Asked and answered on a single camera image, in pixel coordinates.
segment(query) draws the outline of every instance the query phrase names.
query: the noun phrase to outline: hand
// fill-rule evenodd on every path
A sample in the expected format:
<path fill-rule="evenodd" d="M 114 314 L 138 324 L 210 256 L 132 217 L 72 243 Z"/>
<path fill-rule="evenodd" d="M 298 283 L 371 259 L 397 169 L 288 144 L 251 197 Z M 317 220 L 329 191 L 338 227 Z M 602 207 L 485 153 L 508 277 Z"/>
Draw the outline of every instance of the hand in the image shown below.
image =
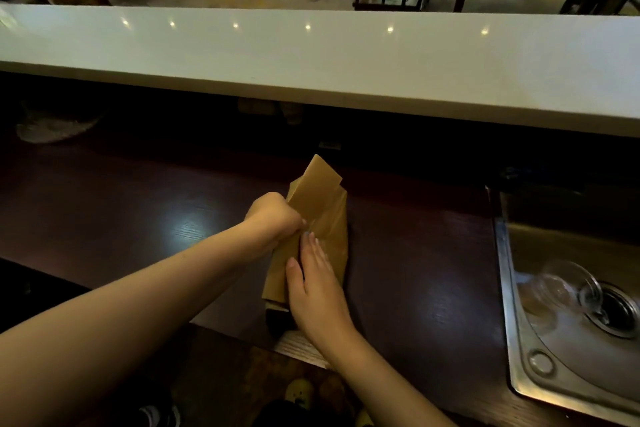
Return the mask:
<path fill-rule="evenodd" d="M 300 249 L 304 278 L 298 261 L 287 261 L 291 313 L 308 340 L 325 357 L 331 356 L 356 329 L 342 287 L 313 233 L 300 237 Z"/>
<path fill-rule="evenodd" d="M 244 217 L 245 221 L 267 226 L 273 235 L 271 242 L 278 242 L 302 229 L 305 221 L 278 192 L 268 192 L 256 199 Z"/>

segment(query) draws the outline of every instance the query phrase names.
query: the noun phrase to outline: paper bag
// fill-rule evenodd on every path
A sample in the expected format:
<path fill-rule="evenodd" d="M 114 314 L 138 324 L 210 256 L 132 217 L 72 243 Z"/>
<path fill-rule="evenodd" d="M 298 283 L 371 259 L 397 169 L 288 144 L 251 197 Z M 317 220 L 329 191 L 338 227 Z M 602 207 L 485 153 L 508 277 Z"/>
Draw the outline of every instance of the paper bag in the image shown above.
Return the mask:
<path fill-rule="evenodd" d="M 340 285 L 347 266 L 347 192 L 342 178 L 315 155 L 302 177 L 289 186 L 289 205 L 307 220 L 307 231 L 314 232 L 328 255 Z M 271 305 L 289 304 L 285 267 L 290 257 L 300 259 L 300 233 L 281 241 L 273 251 L 264 282 L 262 299 Z"/>

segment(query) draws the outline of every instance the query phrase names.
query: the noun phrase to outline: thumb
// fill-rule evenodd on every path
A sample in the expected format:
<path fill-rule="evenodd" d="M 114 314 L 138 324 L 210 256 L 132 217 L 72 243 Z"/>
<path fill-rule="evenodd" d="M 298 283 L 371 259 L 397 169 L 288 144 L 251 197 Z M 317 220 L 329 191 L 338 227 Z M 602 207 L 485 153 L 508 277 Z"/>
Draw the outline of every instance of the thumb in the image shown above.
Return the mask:
<path fill-rule="evenodd" d="M 302 269 L 293 257 L 287 261 L 287 286 L 289 287 L 289 302 L 296 301 L 306 294 Z"/>

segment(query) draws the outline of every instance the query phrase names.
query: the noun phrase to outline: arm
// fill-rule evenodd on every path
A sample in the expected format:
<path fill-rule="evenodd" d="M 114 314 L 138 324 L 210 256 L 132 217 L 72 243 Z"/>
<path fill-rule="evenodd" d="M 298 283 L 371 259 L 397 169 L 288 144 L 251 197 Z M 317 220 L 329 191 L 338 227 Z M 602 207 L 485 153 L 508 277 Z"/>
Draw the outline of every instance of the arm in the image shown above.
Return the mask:
<path fill-rule="evenodd" d="M 245 264 L 302 226 L 282 196 L 266 194 L 239 225 L 4 332 L 3 425 L 67 424 L 216 299 Z"/>
<path fill-rule="evenodd" d="M 362 400 L 376 427 L 453 427 L 356 331 L 333 269 L 313 234 L 301 239 L 300 265 L 287 262 L 296 323 Z"/>

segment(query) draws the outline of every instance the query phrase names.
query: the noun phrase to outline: person's left arm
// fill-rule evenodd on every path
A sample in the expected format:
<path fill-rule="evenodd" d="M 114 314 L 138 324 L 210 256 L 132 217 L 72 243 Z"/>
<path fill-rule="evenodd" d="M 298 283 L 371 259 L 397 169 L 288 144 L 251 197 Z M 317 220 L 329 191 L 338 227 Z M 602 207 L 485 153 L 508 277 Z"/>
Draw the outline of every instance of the person's left arm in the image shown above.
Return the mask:
<path fill-rule="evenodd" d="M 0 334 L 3 425 L 67 424 L 215 300 L 245 264 L 302 226 L 282 196 L 265 194 L 235 227 Z"/>

